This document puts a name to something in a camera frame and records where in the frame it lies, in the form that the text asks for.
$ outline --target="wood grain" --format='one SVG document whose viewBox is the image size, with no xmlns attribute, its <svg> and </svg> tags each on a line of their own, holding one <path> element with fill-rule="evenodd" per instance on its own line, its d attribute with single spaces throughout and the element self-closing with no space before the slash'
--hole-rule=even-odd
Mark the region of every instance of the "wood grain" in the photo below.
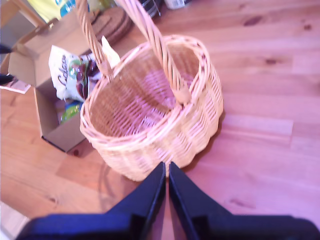
<svg viewBox="0 0 320 240">
<path fill-rule="evenodd" d="M 163 33 L 200 39 L 222 83 L 219 133 L 186 174 L 235 214 L 290 214 L 320 228 L 320 0 L 194 0 L 162 8 Z M 134 28 L 114 49 L 144 42 Z M 1 91 L 1 200 L 28 218 L 104 212 L 131 182 L 82 143 L 42 141 L 32 91 Z M 183 239 L 168 196 L 154 239 Z"/>
</svg>

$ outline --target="wicker basket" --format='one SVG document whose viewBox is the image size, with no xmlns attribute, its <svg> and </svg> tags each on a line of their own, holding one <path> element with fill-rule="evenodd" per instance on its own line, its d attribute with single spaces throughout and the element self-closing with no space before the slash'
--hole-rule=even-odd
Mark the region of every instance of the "wicker basket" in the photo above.
<svg viewBox="0 0 320 240">
<path fill-rule="evenodd" d="M 78 18 L 102 72 L 82 105 L 80 130 L 104 161 L 142 181 L 163 161 L 180 168 L 203 150 L 223 112 L 221 83 L 205 46 L 192 37 L 162 37 L 137 0 L 117 0 L 145 42 L 113 69 L 93 34 L 87 1 Z"/>
</svg>

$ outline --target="cardboard box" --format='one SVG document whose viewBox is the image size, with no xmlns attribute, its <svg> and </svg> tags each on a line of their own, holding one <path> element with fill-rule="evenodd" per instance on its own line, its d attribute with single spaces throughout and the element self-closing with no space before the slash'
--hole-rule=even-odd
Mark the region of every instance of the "cardboard box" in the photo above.
<svg viewBox="0 0 320 240">
<path fill-rule="evenodd" d="M 55 105 L 61 100 L 56 96 L 48 64 L 52 45 L 75 55 L 88 53 L 89 45 L 82 33 L 75 11 L 55 23 L 48 32 L 37 35 L 25 43 L 23 54 L 11 53 L 8 72 L 34 86 L 41 137 L 58 149 L 68 152 L 85 137 L 79 129 L 79 113 L 65 123 L 59 124 Z"/>
</svg>

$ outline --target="basket handle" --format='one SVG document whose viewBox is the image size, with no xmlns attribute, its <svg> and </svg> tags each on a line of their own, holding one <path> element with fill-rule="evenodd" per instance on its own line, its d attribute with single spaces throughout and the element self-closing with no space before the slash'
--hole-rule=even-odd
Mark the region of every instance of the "basket handle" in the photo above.
<svg viewBox="0 0 320 240">
<path fill-rule="evenodd" d="M 140 29 L 144 37 L 150 43 L 154 54 L 158 58 L 170 88 L 179 104 L 186 104 L 191 100 L 191 93 L 185 80 L 181 77 L 174 60 L 166 46 L 165 41 L 155 26 L 150 16 L 146 13 L 141 3 L 137 0 L 116 0 L 132 21 Z M 76 0 L 77 15 L 81 23 L 81 28 L 85 34 L 92 53 L 96 59 L 97 66 L 105 76 L 113 77 L 107 57 L 102 52 L 102 47 L 97 41 L 93 28 L 89 21 L 88 5 L 86 0 Z"/>
</svg>

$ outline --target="cork mat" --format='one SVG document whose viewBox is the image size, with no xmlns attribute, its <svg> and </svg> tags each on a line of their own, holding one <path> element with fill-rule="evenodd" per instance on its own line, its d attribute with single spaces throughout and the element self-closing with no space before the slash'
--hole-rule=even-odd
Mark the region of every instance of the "cork mat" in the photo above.
<svg viewBox="0 0 320 240">
<path fill-rule="evenodd" d="M 132 25 L 131 19 L 121 7 L 95 12 L 90 20 L 98 41 L 101 42 L 102 36 L 105 36 L 109 44 L 120 40 Z"/>
</svg>

